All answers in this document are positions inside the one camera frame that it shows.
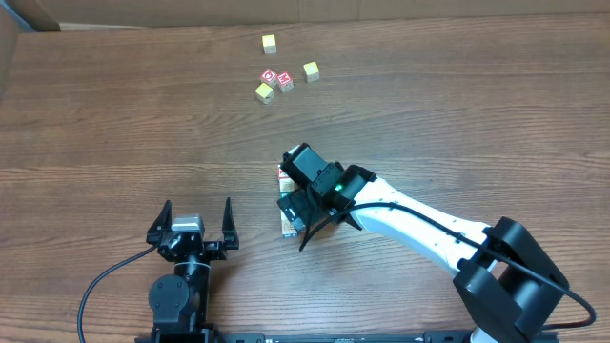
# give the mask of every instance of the wooden table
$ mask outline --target wooden table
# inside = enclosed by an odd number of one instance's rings
[[[295,88],[265,106],[267,68]],[[213,266],[223,331],[472,327],[448,275],[390,239],[340,227],[299,253],[280,236],[277,162],[300,142],[445,212],[517,219],[600,313],[562,341],[610,340],[608,15],[21,35],[0,110],[0,340],[77,341],[83,291],[147,248],[165,199],[217,238],[227,196],[241,250]],[[151,254],[101,282],[89,341],[146,334],[171,271]],[[551,321],[584,317],[564,299]]]

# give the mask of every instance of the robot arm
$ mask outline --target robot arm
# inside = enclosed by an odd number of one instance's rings
[[[567,279],[532,235],[511,219],[502,217],[491,227],[453,217],[398,192],[360,166],[344,169],[338,162],[327,163],[305,143],[286,152],[280,168],[300,187],[277,201],[296,228],[302,229],[303,223],[315,222],[327,213],[343,213],[339,221],[394,238],[447,271],[478,325],[471,336],[473,343],[531,342],[564,293],[513,266],[496,279],[490,273],[496,263],[493,256],[409,212],[381,205],[351,208],[368,203],[404,206],[458,232],[488,252],[517,261],[530,272],[569,289]]]
[[[483,233],[489,225],[460,219],[443,213],[410,198],[378,177],[368,182],[354,198],[354,204],[392,202],[406,206],[430,217],[463,236],[482,244],[487,235]],[[452,277],[458,272],[458,262],[462,258],[471,259],[476,248],[457,241],[454,237],[430,227],[430,224],[402,211],[388,208],[369,208],[350,213],[356,224],[368,232],[375,232],[393,238],[416,252],[428,257],[447,271]]]

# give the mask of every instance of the toy block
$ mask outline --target toy block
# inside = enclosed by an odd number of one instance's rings
[[[295,87],[295,82],[287,71],[284,71],[277,76],[277,83],[282,92],[289,91]]]
[[[277,170],[279,171],[277,179],[279,180],[280,198],[288,196],[291,192],[298,189],[298,185],[288,176],[285,171],[279,168],[279,166],[277,166]],[[291,224],[290,220],[286,218],[286,215],[282,210],[279,211],[279,217],[281,218],[282,223],[282,235],[284,237],[296,237],[298,235],[298,231],[295,229],[293,224]]]
[[[303,69],[305,69],[307,82],[313,82],[320,79],[320,70],[317,68],[317,64],[315,62],[304,65]]]
[[[277,52],[277,45],[275,44],[274,34],[263,36],[263,50],[265,51],[265,53]]]
[[[260,75],[260,82],[266,83],[271,88],[275,87],[277,84],[277,73],[272,70],[266,70],[262,73],[262,75]]]
[[[269,87],[267,84],[260,84],[256,89],[256,97],[263,104],[267,105],[271,102],[271,99],[274,98],[274,89]]]

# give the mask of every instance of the black cable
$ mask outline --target black cable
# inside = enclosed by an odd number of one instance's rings
[[[91,292],[93,291],[93,287],[95,287],[95,285],[97,285],[97,283],[100,282],[109,273],[114,272],[117,269],[125,266],[126,264],[133,262],[142,256],[147,255],[149,252],[152,252],[155,249],[156,249],[156,246],[152,246],[152,247],[146,249],[145,251],[137,254],[136,256],[132,256],[123,262],[119,262],[119,263],[115,264],[114,266],[106,269],[105,272],[102,272],[101,274],[99,274],[99,276],[97,276],[93,280],[93,282],[89,285],[89,287],[87,288],[87,291],[85,292],[85,295],[83,295],[83,300],[80,301],[80,308],[78,309],[78,317],[76,319],[76,330],[78,331],[78,339],[80,340],[80,343],[85,343],[85,336],[83,335],[83,313],[85,312],[85,304],[87,303],[87,298],[89,298],[89,294],[91,294]]]
[[[549,325],[544,325],[542,327],[542,330],[557,330],[557,329],[575,329],[575,328],[583,328],[586,326],[589,326],[591,324],[593,324],[596,319],[597,319],[597,314],[595,312],[595,309],[593,308],[593,306],[591,306],[591,304],[589,304],[586,300],[584,300],[582,297],[580,297],[580,295],[558,285],[557,283],[553,282],[552,280],[536,273],[536,272],[532,272],[529,269],[521,266],[519,263],[502,256],[501,254],[494,252],[486,247],[483,247],[482,245],[480,245],[479,243],[464,237],[463,235],[461,235],[460,233],[454,232],[450,229],[448,229],[447,227],[443,226],[442,224],[438,223],[436,220],[420,213],[417,212],[413,209],[410,209],[406,206],[402,206],[402,205],[398,205],[396,203],[389,203],[389,202],[374,202],[374,203],[368,203],[368,204],[361,204],[361,205],[355,205],[353,207],[351,207],[350,209],[341,211],[339,213],[333,214],[331,216],[329,216],[328,218],[326,218],[326,220],[324,220],[323,222],[321,222],[320,224],[318,224],[311,232],[311,234],[309,234],[308,236],[305,236],[303,238],[303,243],[301,243],[301,246],[299,247],[299,250],[302,251],[303,248],[305,248],[305,245],[307,245],[307,242],[310,241],[310,239],[312,239],[312,237],[319,232],[320,230],[322,230],[322,228],[324,228],[326,225],[328,225],[330,222],[337,220],[339,218],[341,218],[343,215],[348,214],[352,211],[357,211],[357,210],[362,210],[362,209],[368,209],[368,208],[389,208],[389,209],[396,209],[396,210],[400,210],[403,212],[407,212],[409,214],[412,214],[413,216],[423,220],[424,222],[434,226],[435,228],[441,230],[442,232],[445,232],[447,234],[449,234],[450,236],[454,237],[456,240],[459,240],[460,242],[464,242],[466,244],[468,244],[469,246],[473,247],[473,248],[477,248],[478,250],[482,251],[483,253],[486,253],[492,257],[494,257],[497,261],[500,262],[504,262],[507,265],[518,269],[520,272],[525,273],[526,275],[536,279],[538,282],[547,284],[549,286],[551,286],[552,288],[556,289],[557,291],[564,293],[565,295],[571,297],[572,299],[574,299],[576,302],[578,302],[586,311],[589,312],[589,318],[587,318],[586,320],[582,320],[579,322],[572,322],[572,323],[559,323],[559,324],[549,324]]]

